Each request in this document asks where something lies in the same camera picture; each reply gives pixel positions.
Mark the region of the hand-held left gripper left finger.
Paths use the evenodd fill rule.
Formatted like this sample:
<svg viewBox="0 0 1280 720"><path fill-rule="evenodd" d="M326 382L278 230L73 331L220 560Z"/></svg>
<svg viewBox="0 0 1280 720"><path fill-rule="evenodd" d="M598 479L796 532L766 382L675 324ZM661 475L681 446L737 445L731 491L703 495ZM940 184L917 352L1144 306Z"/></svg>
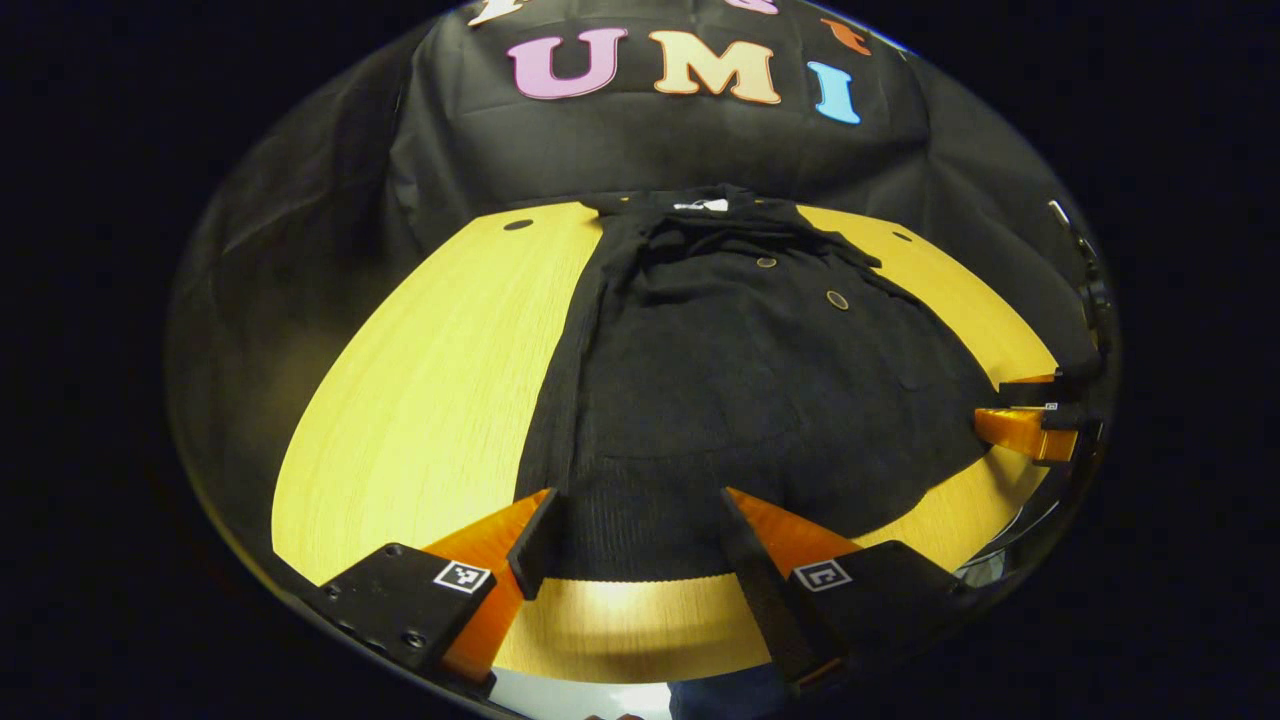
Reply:
<svg viewBox="0 0 1280 720"><path fill-rule="evenodd" d="M422 548L385 544L320 584L316 612L419 676L488 693L552 564L559 505L556 489L540 489Z"/></svg>

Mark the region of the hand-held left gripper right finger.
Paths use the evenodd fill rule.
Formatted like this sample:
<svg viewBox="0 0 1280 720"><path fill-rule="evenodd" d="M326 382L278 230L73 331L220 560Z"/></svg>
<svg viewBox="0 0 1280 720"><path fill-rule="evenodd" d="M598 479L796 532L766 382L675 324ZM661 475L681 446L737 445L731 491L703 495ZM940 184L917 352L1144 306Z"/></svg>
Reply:
<svg viewBox="0 0 1280 720"><path fill-rule="evenodd" d="M732 487L719 502L721 547L792 694L886 671L978 610L977 591L904 542L863 547Z"/></svg>

